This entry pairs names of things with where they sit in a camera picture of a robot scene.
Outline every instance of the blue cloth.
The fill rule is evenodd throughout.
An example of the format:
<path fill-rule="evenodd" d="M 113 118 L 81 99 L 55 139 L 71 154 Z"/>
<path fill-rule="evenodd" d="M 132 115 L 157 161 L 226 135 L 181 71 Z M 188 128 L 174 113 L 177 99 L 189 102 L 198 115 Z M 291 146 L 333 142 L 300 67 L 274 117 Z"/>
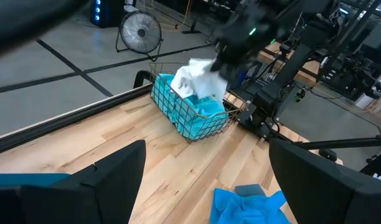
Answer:
<path fill-rule="evenodd" d="M 169 88 L 172 79 L 174 76 L 169 74 L 157 76 L 151 96 L 179 133 L 196 140 L 221 129 L 228 119 L 223 104 L 210 97 L 198 99 L 195 95 L 185 98 L 184 103 Z"/>
<path fill-rule="evenodd" d="M 46 187 L 70 174 L 0 174 L 0 187 L 15 185 L 35 185 Z"/>
<path fill-rule="evenodd" d="M 211 208 L 211 224 L 289 224 L 280 207 L 286 202 L 278 191 L 271 197 L 242 197 L 227 190 L 215 189 Z"/>

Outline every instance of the fan stand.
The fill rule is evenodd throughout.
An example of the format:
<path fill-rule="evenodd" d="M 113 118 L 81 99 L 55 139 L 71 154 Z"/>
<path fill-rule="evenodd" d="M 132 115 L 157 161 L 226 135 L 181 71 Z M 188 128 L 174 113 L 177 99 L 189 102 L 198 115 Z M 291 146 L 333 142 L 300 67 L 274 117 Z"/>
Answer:
<path fill-rule="evenodd" d="M 126 51 L 126 50 L 130 50 L 128 47 L 127 47 L 127 48 L 124 48 L 124 49 L 119 49 L 119 48 L 118 48 L 118 37 L 119 37 L 119 35 L 120 35 L 120 28 L 119 28 L 118 31 L 117 31 L 117 37 L 116 37 L 116 51 L 117 51 L 117 53 L 119 53 L 119 52 L 123 52 L 123 51 Z M 155 62 L 155 61 L 157 61 L 158 58 L 160 57 L 160 48 L 161 48 L 161 43 L 162 43 L 162 42 L 163 42 L 163 39 L 161 39 L 161 40 L 159 41 L 158 54 L 157 54 L 156 56 L 150 56 L 149 53 L 141 53 L 141 52 L 137 52 L 137 53 L 146 55 L 146 56 L 148 56 L 148 59 L 150 59 L 152 62 Z"/>

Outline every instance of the computer tower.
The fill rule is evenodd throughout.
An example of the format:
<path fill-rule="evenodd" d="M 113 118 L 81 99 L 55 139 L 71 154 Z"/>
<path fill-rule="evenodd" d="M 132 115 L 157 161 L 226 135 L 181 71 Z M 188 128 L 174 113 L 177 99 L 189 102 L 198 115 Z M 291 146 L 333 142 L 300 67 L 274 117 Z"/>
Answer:
<path fill-rule="evenodd" d="M 136 0 L 94 0 L 90 6 L 90 20 L 101 28 L 118 27 L 124 16 L 124 5 L 135 6 Z"/>

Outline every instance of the wooden tabletop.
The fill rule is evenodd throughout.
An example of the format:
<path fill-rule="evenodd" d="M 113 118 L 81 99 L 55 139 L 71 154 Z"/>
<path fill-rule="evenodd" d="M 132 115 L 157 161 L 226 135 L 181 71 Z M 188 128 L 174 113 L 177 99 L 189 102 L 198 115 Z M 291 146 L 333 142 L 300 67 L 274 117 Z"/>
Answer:
<path fill-rule="evenodd" d="M 306 141 L 286 127 L 281 133 Z M 0 173 L 73 174 L 138 139 L 146 141 L 147 158 L 131 223 L 208 223 L 214 188 L 259 183 L 267 195 L 280 189 L 267 142 L 233 124 L 188 144 L 149 96 L 1 153 Z M 282 209 L 294 223 L 289 206 Z"/>
<path fill-rule="evenodd" d="M 279 51 L 279 47 L 280 47 L 280 44 L 277 43 L 277 42 L 274 42 L 273 44 L 270 44 L 268 46 L 266 46 L 265 48 L 271 52 L 277 52 Z M 294 50 L 292 50 L 289 55 L 288 55 L 288 58 L 290 58 L 294 53 Z M 274 61 L 274 56 L 264 52 L 264 51 L 260 51 L 257 59 L 261 62 L 264 62 L 264 63 L 271 63 Z M 281 61 L 277 61 L 275 64 L 274 64 L 274 68 L 275 69 L 279 69 L 282 64 L 284 62 L 281 62 Z M 305 68 L 306 70 L 309 70 L 315 74 L 318 74 L 318 71 L 319 71 L 319 62 L 317 61 L 311 61 L 311 62 L 307 62 L 304 64 L 303 68 Z M 305 72 L 302 72 L 302 71 L 299 71 L 295 77 L 296 80 L 298 81 L 301 81 L 303 82 L 304 84 L 306 85 L 311 85 L 313 86 L 316 82 L 316 79 L 310 75 L 308 75 L 307 73 Z"/>

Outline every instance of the electric fan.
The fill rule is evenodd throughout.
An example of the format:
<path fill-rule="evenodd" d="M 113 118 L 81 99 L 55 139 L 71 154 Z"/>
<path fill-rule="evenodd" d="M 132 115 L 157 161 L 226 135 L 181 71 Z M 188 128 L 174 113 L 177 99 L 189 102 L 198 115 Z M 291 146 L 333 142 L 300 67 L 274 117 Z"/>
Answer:
<path fill-rule="evenodd" d="M 119 36 L 126 49 L 118 49 Z M 159 57 L 162 41 L 160 23 L 155 16 L 145 11 L 133 11 L 125 15 L 121 21 L 116 38 L 116 51 L 132 50 L 147 55 L 155 62 Z M 150 56 L 149 53 L 156 48 L 157 55 Z"/>

